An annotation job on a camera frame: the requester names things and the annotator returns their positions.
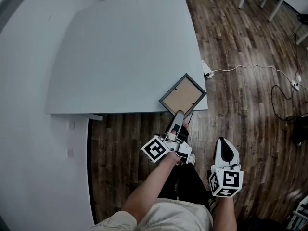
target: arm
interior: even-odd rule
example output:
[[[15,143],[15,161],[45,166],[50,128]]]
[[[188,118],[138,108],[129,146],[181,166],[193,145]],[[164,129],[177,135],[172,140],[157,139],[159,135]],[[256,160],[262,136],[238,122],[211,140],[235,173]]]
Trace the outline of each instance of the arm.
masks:
[[[130,213],[139,223],[156,202],[174,165],[180,160],[175,153],[168,153],[127,199],[122,210]]]
[[[221,198],[215,211],[214,231],[236,231],[233,198]]]

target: wooden floor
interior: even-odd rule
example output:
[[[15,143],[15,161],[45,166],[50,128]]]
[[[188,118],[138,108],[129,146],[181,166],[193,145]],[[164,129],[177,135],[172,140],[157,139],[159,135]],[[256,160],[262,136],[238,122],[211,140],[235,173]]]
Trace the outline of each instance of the wooden floor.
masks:
[[[275,0],[269,0],[263,9],[259,7],[262,0],[246,0],[241,10],[237,8],[239,0],[186,1],[201,57],[211,69],[272,65],[294,77],[292,30],[297,19],[289,7],[283,4],[269,23]],[[298,47],[298,71],[302,84],[308,86],[306,42]],[[213,164],[218,137],[230,140],[240,153],[244,184],[235,197],[239,221],[258,215],[284,222],[308,193],[307,142],[296,147],[291,140],[293,122],[280,121],[274,115],[270,90],[275,84],[291,95],[286,78],[271,69],[216,72],[206,80],[208,111],[194,112],[190,122],[195,168],[208,189],[206,171]],[[308,90],[303,88],[290,101],[275,89],[273,100],[280,117],[308,112]],[[155,167],[138,149],[155,133],[164,132],[170,120],[168,113],[123,114],[105,115],[102,122],[93,123],[89,184],[98,221],[120,210],[131,191]]]

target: white cable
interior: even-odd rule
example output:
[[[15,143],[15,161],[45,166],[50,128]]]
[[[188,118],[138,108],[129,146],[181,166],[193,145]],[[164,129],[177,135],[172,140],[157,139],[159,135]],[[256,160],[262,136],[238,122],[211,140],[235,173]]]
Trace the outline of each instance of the white cable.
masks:
[[[236,66],[235,68],[229,69],[229,70],[216,69],[216,70],[213,71],[213,73],[216,72],[216,71],[229,72],[229,71],[232,71],[232,70],[237,69],[238,67],[243,67],[243,68],[254,68],[254,67],[269,68],[269,67],[270,67],[270,68],[274,69],[275,71],[282,73],[282,74],[288,79],[288,81],[291,83],[291,80],[289,79],[289,77],[288,77],[283,71],[278,70],[278,69],[276,69],[276,68],[274,68],[274,67],[272,67],[272,66],[262,67],[262,66],[260,66],[260,65],[253,65],[252,67],[245,67],[245,66],[242,66],[242,65],[238,65],[238,66]]]

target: chair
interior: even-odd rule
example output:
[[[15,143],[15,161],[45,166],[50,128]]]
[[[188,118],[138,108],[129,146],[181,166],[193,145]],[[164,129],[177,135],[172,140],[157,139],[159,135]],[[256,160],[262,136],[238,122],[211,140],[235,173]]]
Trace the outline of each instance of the chair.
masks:
[[[299,31],[299,29],[301,28],[301,26],[303,24],[307,25],[308,24],[308,14],[299,14],[297,16],[298,20],[300,21],[298,26],[295,28],[295,30],[293,31],[293,33],[296,35],[296,33]],[[305,37],[308,36],[308,32],[305,33],[298,41],[296,41],[296,45],[299,45],[301,41],[303,41],[305,39]]]

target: person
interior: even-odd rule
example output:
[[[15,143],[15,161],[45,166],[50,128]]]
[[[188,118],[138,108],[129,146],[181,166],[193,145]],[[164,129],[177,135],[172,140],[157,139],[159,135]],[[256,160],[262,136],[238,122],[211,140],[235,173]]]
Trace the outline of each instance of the person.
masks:
[[[91,227],[91,231],[235,231],[233,198],[221,198],[214,221],[208,195],[189,163],[177,165],[180,157],[169,152],[148,178],[129,196],[121,211]]]

